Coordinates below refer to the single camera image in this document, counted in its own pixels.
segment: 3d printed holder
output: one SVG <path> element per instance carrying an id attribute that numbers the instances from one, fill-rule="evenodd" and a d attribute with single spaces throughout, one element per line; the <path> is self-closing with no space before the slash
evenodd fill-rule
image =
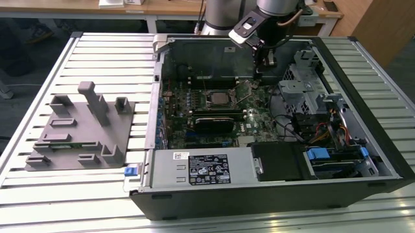
<path id="1" fill-rule="evenodd" d="M 106 102 L 94 82 L 81 82 L 87 102 L 55 95 L 54 113 L 26 163 L 27 171 L 118 168 L 125 165 L 135 104 L 126 97 Z"/>

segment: wooden desk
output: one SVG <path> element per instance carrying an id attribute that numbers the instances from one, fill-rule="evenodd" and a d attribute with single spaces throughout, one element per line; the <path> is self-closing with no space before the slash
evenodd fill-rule
<path id="1" fill-rule="evenodd" d="M 198 20 L 201 3 L 186 0 L 146 0 L 143 5 L 101 9 L 99 0 L 0 0 L 0 17 L 145 19 L 149 32 L 158 33 L 157 20 Z M 317 10 L 324 24 L 320 36 L 329 36 L 342 13 Z"/>

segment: aluminum slatted table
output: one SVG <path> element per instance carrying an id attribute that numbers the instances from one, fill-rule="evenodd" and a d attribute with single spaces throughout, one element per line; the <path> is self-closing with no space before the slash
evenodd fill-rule
<path id="1" fill-rule="evenodd" d="M 358 42 L 325 38 L 352 82 L 410 165 L 415 166 L 415 106 Z M 143 161 L 153 90 L 153 34 L 85 33 L 71 38 L 0 157 L 0 232 L 414 232 L 415 184 L 348 208 L 150 221 L 123 191 L 125 168 L 25 171 L 53 110 L 55 94 L 86 101 L 81 81 L 94 81 L 107 101 L 137 103 L 127 164 Z M 329 77 L 334 91 L 340 89 Z"/>

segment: blue tab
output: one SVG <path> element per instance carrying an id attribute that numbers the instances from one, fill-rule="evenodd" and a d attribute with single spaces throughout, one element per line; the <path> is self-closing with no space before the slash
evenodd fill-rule
<path id="1" fill-rule="evenodd" d="M 309 159 L 330 159 L 329 151 L 326 148 L 312 148 L 308 151 Z"/>
<path id="2" fill-rule="evenodd" d="M 369 149 L 366 149 L 366 147 L 361 147 L 361 153 L 365 157 L 369 157 Z"/>
<path id="3" fill-rule="evenodd" d="M 139 168 L 138 167 L 127 167 L 125 170 L 125 176 L 138 176 Z"/>
<path id="4" fill-rule="evenodd" d="M 310 160 L 317 158 L 310 150 L 306 153 L 308 153 L 308 156 L 309 156 Z"/>

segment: warning label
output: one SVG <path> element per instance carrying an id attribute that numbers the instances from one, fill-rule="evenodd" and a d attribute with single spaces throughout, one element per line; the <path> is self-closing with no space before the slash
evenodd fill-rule
<path id="1" fill-rule="evenodd" d="M 189 183 L 191 185 L 231 183 L 229 156 L 226 154 L 189 156 Z"/>

